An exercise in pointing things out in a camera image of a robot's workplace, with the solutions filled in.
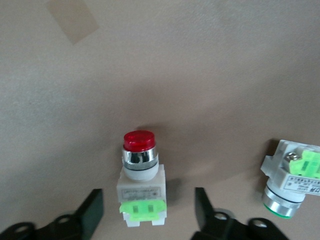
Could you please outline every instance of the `beige wall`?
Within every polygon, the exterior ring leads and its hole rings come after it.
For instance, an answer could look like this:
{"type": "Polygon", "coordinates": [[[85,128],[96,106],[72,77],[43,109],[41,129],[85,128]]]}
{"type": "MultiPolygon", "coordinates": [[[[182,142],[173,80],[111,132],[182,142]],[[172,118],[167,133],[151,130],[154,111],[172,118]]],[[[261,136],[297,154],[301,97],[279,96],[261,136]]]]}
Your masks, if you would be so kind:
{"type": "Polygon", "coordinates": [[[187,240],[201,186],[241,222],[319,238],[319,198],[276,218],[259,168],[271,139],[320,145],[320,1],[85,0],[74,19],[47,2],[0,0],[0,231],[46,225],[103,188],[93,239],[187,240]],[[156,135],[165,226],[127,228],[118,212],[134,129],[156,135]]]}

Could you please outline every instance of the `red button cap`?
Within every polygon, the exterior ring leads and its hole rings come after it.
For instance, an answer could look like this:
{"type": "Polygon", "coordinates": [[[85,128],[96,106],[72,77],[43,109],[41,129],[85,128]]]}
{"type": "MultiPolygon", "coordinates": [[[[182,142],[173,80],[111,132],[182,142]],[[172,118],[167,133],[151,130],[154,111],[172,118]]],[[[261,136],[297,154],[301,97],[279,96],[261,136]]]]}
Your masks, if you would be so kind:
{"type": "Polygon", "coordinates": [[[151,131],[137,130],[124,135],[123,148],[138,153],[152,149],[156,146],[155,135],[151,131]]]}

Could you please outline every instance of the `green contact block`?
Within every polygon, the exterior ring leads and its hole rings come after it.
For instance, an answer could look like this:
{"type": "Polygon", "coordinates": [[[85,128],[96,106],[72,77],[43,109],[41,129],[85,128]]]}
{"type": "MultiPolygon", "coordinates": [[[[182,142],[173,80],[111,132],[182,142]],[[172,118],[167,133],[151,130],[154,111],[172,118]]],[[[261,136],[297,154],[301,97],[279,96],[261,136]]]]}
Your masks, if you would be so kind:
{"type": "Polygon", "coordinates": [[[164,200],[126,201],[120,206],[120,213],[130,214],[132,222],[159,220],[159,213],[167,210],[164,200]]]}
{"type": "Polygon", "coordinates": [[[290,173],[308,178],[320,178],[320,153],[303,151],[300,160],[291,160],[289,163],[290,173]]]}

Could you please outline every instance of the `metal screw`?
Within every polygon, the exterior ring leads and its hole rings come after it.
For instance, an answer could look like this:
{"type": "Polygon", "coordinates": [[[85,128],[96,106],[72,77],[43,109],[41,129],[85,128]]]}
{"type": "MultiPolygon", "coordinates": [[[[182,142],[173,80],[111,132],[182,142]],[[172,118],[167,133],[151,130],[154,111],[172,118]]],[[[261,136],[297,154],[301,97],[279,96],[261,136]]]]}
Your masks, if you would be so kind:
{"type": "Polygon", "coordinates": [[[253,224],[259,228],[266,228],[267,227],[267,225],[263,221],[257,220],[257,219],[253,220],[253,224]]]}
{"type": "Polygon", "coordinates": [[[301,159],[301,157],[298,154],[296,154],[295,152],[289,152],[285,156],[285,159],[290,162],[291,160],[299,160],[299,159],[301,159]]]}
{"type": "Polygon", "coordinates": [[[226,215],[224,215],[223,213],[216,213],[214,217],[219,220],[227,220],[226,215]]]}

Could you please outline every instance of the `tape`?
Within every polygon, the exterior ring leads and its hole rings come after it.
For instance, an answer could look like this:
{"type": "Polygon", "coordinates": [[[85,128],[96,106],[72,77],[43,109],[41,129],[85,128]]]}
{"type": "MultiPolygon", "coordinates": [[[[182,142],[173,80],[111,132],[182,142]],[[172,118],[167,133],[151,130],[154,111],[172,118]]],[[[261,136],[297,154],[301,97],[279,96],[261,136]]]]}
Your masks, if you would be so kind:
{"type": "Polygon", "coordinates": [[[50,0],[46,8],[72,44],[99,28],[84,0],[50,0]]]}

